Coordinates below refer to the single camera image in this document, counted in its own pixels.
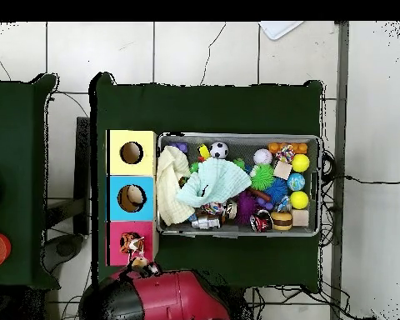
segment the small box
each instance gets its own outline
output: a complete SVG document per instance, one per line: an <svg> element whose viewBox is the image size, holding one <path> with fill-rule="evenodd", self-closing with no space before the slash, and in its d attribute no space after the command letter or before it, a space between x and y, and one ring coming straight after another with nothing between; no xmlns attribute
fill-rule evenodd
<svg viewBox="0 0 400 320"><path fill-rule="evenodd" d="M274 168L274 177L288 180L291 171L292 164L278 161L276 167Z"/></svg>
<svg viewBox="0 0 400 320"><path fill-rule="evenodd" d="M148 261L153 261L158 252L158 232L155 223L151 221L136 222L110 222L109 248L110 266L125 266L128 264L129 254L121 252L121 238L124 233L137 233L143 237L143 256Z"/></svg>
<svg viewBox="0 0 400 320"><path fill-rule="evenodd" d="M308 210L292 209L292 225L294 227L308 227L309 214Z"/></svg>
<svg viewBox="0 0 400 320"><path fill-rule="evenodd" d="M110 175L153 176L156 174L156 134L154 132L109 130L109 140L109 142L106 141L106 147L109 147Z"/></svg>
<svg viewBox="0 0 400 320"><path fill-rule="evenodd" d="M154 221L153 177L111 176L110 221Z"/></svg>

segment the pink box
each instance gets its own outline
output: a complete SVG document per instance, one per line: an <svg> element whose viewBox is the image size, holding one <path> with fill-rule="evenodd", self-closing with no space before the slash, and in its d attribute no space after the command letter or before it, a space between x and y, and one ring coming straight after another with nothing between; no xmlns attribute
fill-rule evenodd
<svg viewBox="0 0 400 320"><path fill-rule="evenodd" d="M128 265L129 255L120 252L120 238L123 233L136 232L144 237L143 256L149 261L153 260L153 227L152 221L113 221L110 223L110 265L125 266Z"/></svg>

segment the white ball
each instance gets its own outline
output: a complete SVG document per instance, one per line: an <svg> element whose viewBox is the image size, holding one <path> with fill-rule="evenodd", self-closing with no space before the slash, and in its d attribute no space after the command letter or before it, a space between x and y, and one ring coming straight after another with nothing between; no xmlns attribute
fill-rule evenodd
<svg viewBox="0 0 400 320"><path fill-rule="evenodd" d="M210 147L210 155L214 158L224 159L228 155L228 146L225 142L216 141Z"/></svg>
<svg viewBox="0 0 400 320"><path fill-rule="evenodd" d="M261 148L260 150L257 150L253 155L253 161L255 162L255 164L270 164L272 160L273 155L266 148Z"/></svg>

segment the green spiky ball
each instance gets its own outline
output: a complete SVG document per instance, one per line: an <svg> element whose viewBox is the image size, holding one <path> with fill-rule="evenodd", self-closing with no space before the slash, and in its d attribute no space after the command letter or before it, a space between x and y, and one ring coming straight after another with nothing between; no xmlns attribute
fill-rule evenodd
<svg viewBox="0 0 400 320"><path fill-rule="evenodd" d="M257 190L265 190L273 184L274 169L269 164L257 164L250 172L251 187Z"/></svg>

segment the soccer ball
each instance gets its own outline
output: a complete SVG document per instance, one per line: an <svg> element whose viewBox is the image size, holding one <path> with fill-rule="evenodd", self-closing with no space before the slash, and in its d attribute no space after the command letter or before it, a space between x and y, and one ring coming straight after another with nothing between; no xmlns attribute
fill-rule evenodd
<svg viewBox="0 0 400 320"><path fill-rule="evenodd" d="M215 158L224 159L228 155L228 146L224 142L214 142L210 147L210 155Z"/></svg>

